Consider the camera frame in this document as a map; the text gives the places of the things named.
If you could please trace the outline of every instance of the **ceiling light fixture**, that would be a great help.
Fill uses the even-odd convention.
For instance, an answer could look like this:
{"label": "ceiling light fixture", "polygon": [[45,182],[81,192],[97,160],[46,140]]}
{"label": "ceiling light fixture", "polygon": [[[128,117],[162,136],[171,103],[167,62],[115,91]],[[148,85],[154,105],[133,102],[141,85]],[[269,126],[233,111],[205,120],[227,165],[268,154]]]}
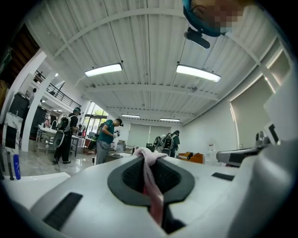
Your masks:
{"label": "ceiling light fixture", "polygon": [[122,65],[120,63],[117,63],[117,64],[106,65],[106,66],[99,67],[97,69],[86,71],[85,74],[87,75],[87,77],[91,77],[98,74],[117,72],[121,70],[122,70]]}
{"label": "ceiling light fixture", "polygon": [[161,121],[180,121],[180,119],[167,119],[167,118],[160,118]]}
{"label": "ceiling light fixture", "polygon": [[140,118],[140,116],[136,116],[136,115],[128,115],[128,114],[121,114],[124,117],[135,117],[135,118]]}
{"label": "ceiling light fixture", "polygon": [[177,65],[176,72],[193,75],[193,76],[200,77],[203,79],[208,79],[214,82],[218,82],[221,79],[221,77],[217,74],[210,73],[203,69],[194,68],[187,65]]}

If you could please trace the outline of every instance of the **pink cloth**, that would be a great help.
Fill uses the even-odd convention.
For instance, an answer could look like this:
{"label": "pink cloth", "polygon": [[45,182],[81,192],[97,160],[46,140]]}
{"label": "pink cloth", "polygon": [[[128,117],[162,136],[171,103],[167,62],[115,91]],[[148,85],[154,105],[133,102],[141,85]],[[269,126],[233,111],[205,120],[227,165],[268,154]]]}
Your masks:
{"label": "pink cloth", "polygon": [[148,148],[139,148],[134,152],[136,156],[144,156],[144,183],[147,194],[151,198],[151,207],[150,214],[153,219],[157,222],[157,224],[162,225],[163,221],[163,194],[160,192],[157,187],[154,176],[150,169],[150,166],[155,164],[155,161],[160,158],[167,156],[167,154],[159,153],[159,152],[151,152]]}

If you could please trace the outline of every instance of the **black cap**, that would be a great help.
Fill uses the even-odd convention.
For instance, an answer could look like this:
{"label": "black cap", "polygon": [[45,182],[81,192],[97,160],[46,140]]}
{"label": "black cap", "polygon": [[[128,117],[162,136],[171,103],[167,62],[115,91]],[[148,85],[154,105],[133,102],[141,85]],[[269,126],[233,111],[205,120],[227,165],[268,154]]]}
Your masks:
{"label": "black cap", "polygon": [[124,126],[123,123],[122,123],[122,120],[120,118],[117,118],[116,120],[119,121],[120,126]]}
{"label": "black cap", "polygon": [[81,114],[81,109],[79,108],[79,107],[76,107],[75,109],[74,109],[74,112],[75,111],[79,111],[79,115]]}

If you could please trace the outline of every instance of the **table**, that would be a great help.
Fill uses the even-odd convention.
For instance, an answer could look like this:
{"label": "table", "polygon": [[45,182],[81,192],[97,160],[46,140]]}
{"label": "table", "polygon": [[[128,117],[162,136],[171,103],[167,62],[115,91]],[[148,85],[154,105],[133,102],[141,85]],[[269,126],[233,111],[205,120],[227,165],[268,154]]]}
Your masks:
{"label": "table", "polygon": [[[57,133],[56,130],[53,130],[51,128],[42,127],[41,125],[38,125],[37,136],[36,136],[36,141],[35,141],[35,148],[34,148],[34,151],[37,152],[36,153],[37,157],[38,157],[39,149],[45,149],[46,154],[47,154],[48,150],[56,150],[54,148],[54,146],[52,146],[52,148],[50,147],[50,144],[51,144],[50,140],[48,140],[48,145],[49,145],[48,148],[46,146],[40,147],[40,141],[41,141],[42,134],[45,134],[46,136],[49,136],[49,137],[54,137],[56,133]],[[78,149],[78,143],[79,143],[79,137],[72,135],[71,139],[77,141],[76,144],[72,144],[72,146],[76,146],[75,150],[72,150],[72,151],[75,151],[75,156],[76,156],[76,152],[77,152],[77,149]]]}

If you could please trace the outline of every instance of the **white column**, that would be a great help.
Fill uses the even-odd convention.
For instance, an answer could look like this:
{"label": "white column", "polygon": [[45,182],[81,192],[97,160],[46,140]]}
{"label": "white column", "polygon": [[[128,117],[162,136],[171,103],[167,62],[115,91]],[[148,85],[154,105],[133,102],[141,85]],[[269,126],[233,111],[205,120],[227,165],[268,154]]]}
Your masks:
{"label": "white column", "polygon": [[33,122],[33,118],[37,109],[37,106],[39,105],[39,102],[42,98],[42,96],[45,94],[46,89],[48,85],[51,83],[53,77],[55,76],[56,72],[51,71],[50,74],[46,77],[46,79],[43,81],[41,87],[36,91],[34,95],[34,99],[32,101],[32,104],[29,108],[28,115],[25,121],[24,131],[23,131],[23,137],[22,137],[22,151],[27,152],[28,151],[28,144],[29,144],[29,136],[30,136],[30,130],[31,125]]}
{"label": "white column", "polygon": [[8,94],[5,98],[5,101],[4,101],[2,110],[1,110],[0,124],[4,123],[5,115],[13,102],[14,95],[19,91],[25,78],[28,76],[29,73],[35,72],[46,57],[47,57],[46,54],[40,49],[28,61],[28,63],[26,63],[26,65],[22,68],[22,70],[20,71],[18,76],[15,78],[13,84],[11,85],[11,87],[8,91]]}

